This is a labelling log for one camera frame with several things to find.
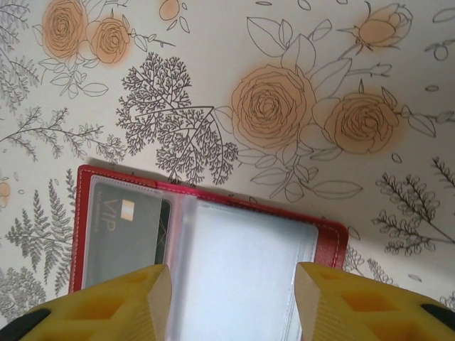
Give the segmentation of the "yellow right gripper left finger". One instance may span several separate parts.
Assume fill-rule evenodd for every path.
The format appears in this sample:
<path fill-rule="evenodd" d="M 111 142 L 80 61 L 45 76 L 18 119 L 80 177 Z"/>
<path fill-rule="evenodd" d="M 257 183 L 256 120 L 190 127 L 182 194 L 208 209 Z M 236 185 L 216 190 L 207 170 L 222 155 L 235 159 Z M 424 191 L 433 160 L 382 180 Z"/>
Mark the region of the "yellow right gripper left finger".
<path fill-rule="evenodd" d="M 164 340 L 172 285 L 166 265 L 48 301 L 15 319 L 15 340 Z"/>

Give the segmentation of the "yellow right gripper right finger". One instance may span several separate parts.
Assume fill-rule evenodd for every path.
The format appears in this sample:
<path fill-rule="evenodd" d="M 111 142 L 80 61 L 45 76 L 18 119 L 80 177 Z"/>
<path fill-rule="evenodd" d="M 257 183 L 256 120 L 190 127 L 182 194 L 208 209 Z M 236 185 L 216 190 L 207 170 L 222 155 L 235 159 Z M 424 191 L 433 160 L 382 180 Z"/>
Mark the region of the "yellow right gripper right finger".
<path fill-rule="evenodd" d="M 436 300 L 316 263 L 296 266 L 304 340 L 453 340 L 454 312 Z"/>

